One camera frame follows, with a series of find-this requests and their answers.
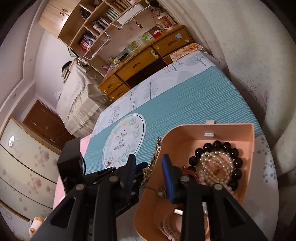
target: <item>curtain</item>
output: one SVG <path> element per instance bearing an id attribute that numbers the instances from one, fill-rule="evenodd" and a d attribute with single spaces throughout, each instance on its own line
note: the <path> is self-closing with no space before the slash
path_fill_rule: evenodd
<path id="1" fill-rule="evenodd" d="M 257 117 L 279 177 L 279 222 L 289 225 L 296 214 L 295 43 L 260 0 L 159 2 L 219 59 Z"/>

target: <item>sticker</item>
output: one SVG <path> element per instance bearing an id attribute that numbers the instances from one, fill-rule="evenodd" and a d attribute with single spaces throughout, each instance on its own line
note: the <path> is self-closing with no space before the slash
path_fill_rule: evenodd
<path id="1" fill-rule="evenodd" d="M 179 33 L 177 33 L 175 37 L 178 38 L 178 39 L 183 38 L 183 36 L 181 34 L 179 34 Z"/>
<path id="2" fill-rule="evenodd" d="M 136 155 L 138 153 L 145 131 L 145 119 L 140 114 L 128 115 L 117 123 L 104 145 L 104 167 L 119 168 L 125 165 L 129 154 Z"/>

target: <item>wooden door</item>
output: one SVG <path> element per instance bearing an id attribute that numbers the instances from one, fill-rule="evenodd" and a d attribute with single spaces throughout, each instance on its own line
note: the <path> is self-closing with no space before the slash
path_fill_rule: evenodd
<path id="1" fill-rule="evenodd" d="M 68 17 L 62 10 L 47 4 L 39 20 L 39 24 L 57 38 Z"/>
<path id="2" fill-rule="evenodd" d="M 49 4 L 70 15 L 80 0 L 50 0 Z"/>
<path id="3" fill-rule="evenodd" d="M 24 124 L 53 146 L 63 149 L 68 140 L 74 139 L 61 118 L 37 101 L 24 120 Z"/>

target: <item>cabinet handle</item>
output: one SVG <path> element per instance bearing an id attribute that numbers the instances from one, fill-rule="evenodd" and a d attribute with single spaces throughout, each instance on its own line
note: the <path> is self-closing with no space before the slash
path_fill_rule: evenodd
<path id="1" fill-rule="evenodd" d="M 168 43 L 168 46 L 171 46 L 173 44 L 175 44 L 177 42 L 177 40 L 171 40 L 169 43 Z"/>
<path id="2" fill-rule="evenodd" d="M 136 67 L 138 67 L 140 65 L 140 63 L 138 62 L 138 63 L 136 63 L 134 66 L 133 66 L 133 68 L 136 68 Z"/>
<path id="3" fill-rule="evenodd" d="M 159 56 L 155 53 L 154 50 L 151 50 L 150 53 L 152 53 L 154 55 L 155 58 L 158 58 Z"/>

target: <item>wooden desk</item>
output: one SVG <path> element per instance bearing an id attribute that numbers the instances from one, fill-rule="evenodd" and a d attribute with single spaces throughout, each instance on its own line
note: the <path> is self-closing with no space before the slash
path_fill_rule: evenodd
<path id="1" fill-rule="evenodd" d="M 127 82 L 132 76 L 158 60 L 163 60 L 164 65 L 169 64 L 165 59 L 172 52 L 190 43 L 192 39 L 184 26 L 173 26 L 158 38 L 148 40 L 130 53 L 107 73 L 98 88 L 115 101 L 133 87 Z M 96 58 L 89 63 L 94 69 L 100 67 L 100 61 Z"/>

